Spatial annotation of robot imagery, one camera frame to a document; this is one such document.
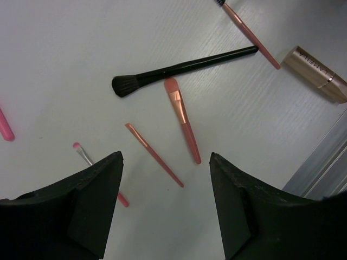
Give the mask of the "rose gold lipstick tube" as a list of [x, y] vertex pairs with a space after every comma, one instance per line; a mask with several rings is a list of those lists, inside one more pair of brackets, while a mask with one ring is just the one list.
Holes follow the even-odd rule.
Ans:
[[283, 63], [339, 104], [346, 103], [346, 81], [300, 46], [294, 47]]

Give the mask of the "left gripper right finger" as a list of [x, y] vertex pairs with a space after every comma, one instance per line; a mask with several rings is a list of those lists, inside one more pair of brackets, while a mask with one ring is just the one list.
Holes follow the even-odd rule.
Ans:
[[226, 259], [346, 259], [346, 193], [295, 196], [217, 153], [210, 175]]

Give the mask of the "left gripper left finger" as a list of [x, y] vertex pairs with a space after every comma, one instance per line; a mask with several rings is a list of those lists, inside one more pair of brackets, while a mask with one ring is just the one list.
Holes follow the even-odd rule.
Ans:
[[1, 200], [1, 259], [103, 259], [121, 152], [16, 199]]

